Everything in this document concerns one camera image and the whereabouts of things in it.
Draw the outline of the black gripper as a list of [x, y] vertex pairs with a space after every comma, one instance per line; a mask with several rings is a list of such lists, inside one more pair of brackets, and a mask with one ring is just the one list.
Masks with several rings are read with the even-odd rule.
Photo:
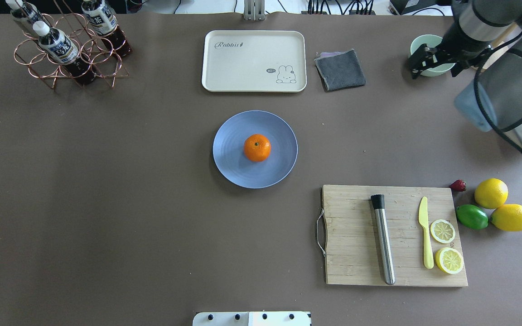
[[429, 46], [427, 43], [422, 43], [410, 55], [407, 64], [413, 80], [416, 80], [420, 74], [427, 76], [426, 72], [444, 64], [453, 64], [450, 72], [451, 76], [456, 77], [463, 70], [476, 66], [480, 58], [481, 48], [477, 46], [450, 52], [441, 44]]

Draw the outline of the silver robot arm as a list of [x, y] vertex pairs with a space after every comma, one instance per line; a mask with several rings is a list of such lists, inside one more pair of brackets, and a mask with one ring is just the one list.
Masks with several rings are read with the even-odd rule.
[[408, 58], [413, 79], [450, 63], [453, 77], [477, 67], [455, 99], [459, 111], [522, 154], [522, 0], [470, 0], [439, 45], [423, 43]]

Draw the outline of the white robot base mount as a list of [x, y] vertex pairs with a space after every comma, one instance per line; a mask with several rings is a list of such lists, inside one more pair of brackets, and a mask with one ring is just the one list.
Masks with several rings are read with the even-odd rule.
[[195, 314], [193, 326], [311, 326], [310, 312], [252, 311], [200, 312]]

